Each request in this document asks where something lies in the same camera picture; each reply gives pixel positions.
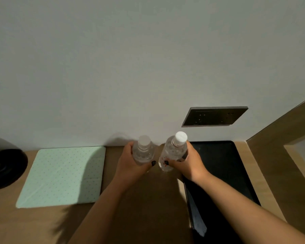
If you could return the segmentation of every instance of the hand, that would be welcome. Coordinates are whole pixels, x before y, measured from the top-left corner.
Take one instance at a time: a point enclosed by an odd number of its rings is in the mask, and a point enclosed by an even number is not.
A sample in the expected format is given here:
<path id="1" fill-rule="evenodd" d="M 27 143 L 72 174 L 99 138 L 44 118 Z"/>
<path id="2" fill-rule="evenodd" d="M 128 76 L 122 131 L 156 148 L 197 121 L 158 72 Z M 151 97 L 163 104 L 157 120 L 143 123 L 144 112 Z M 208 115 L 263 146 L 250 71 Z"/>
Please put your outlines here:
<path id="1" fill-rule="evenodd" d="M 169 160 L 171 167 L 178 169 L 187 179 L 199 184 L 201 178 L 207 176 L 209 172 L 202 163 L 199 153 L 194 149 L 190 142 L 186 142 L 188 146 L 188 155 L 182 162 Z"/>
<path id="2" fill-rule="evenodd" d="M 116 184 L 117 188 L 121 192 L 125 192 L 136 181 L 146 173 L 152 166 L 156 164 L 156 161 L 151 163 L 145 163 L 142 165 L 136 164 L 132 157 L 133 141 L 126 144 L 123 148 L 122 155 L 117 163 L 116 172 L 112 182 Z"/>

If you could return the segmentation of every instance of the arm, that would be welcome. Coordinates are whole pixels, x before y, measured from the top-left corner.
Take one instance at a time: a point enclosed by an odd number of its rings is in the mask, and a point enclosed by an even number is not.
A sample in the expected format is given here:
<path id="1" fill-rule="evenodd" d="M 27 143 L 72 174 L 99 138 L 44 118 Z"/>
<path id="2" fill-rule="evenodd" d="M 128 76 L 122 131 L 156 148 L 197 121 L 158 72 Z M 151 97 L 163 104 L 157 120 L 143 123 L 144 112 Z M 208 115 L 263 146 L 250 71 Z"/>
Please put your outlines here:
<path id="1" fill-rule="evenodd" d="M 305 235 L 210 174 L 199 153 L 187 142 L 185 161 L 169 161 L 182 174 L 198 184 L 246 244 L 305 243 Z"/>
<path id="2" fill-rule="evenodd" d="M 112 182 L 100 195 L 68 244 L 104 243 L 122 194 L 145 174 L 156 161 L 137 165 L 132 157 L 133 142 L 123 149 Z"/>

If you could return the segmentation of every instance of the bottle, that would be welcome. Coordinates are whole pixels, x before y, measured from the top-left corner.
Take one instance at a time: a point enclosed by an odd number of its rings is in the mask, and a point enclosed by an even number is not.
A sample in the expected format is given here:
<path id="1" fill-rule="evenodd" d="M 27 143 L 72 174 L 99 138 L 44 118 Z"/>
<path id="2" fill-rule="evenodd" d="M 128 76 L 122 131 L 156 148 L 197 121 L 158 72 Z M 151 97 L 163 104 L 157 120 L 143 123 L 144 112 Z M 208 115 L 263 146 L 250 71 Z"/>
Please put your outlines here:
<path id="1" fill-rule="evenodd" d="M 132 147 L 132 156 L 135 162 L 139 165 L 149 163 L 153 160 L 155 155 L 155 147 L 147 135 L 139 137 Z"/>
<path id="2" fill-rule="evenodd" d="M 179 160 L 186 153 L 188 136 L 184 132 L 177 132 L 167 139 L 158 164 L 163 171 L 171 171 L 173 168 L 165 164 L 166 160 Z"/>

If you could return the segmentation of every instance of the person's right arm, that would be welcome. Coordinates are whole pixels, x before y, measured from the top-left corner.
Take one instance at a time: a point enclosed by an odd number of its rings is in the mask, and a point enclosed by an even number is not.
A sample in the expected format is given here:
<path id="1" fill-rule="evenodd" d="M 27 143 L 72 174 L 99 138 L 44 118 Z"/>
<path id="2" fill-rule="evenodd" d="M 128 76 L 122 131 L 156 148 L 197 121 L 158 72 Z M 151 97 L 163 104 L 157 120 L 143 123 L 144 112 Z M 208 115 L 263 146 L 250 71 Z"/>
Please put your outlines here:
<path id="1" fill-rule="evenodd" d="M 187 145 L 186 160 L 169 161 L 169 165 L 198 184 L 212 198 L 244 243 L 305 243 L 305 235 L 300 231 L 209 173 L 199 153 L 190 142 L 187 141 Z"/>

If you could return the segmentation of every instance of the wall socket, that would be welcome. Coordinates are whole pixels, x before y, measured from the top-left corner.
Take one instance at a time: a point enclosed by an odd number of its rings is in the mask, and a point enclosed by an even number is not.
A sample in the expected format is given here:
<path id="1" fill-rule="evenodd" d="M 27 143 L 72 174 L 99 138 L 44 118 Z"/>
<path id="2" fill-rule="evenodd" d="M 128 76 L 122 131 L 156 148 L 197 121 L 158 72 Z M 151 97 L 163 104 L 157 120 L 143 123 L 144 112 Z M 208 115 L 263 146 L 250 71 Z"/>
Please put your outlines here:
<path id="1" fill-rule="evenodd" d="M 191 107 L 182 127 L 229 126 L 248 110 L 239 107 Z"/>

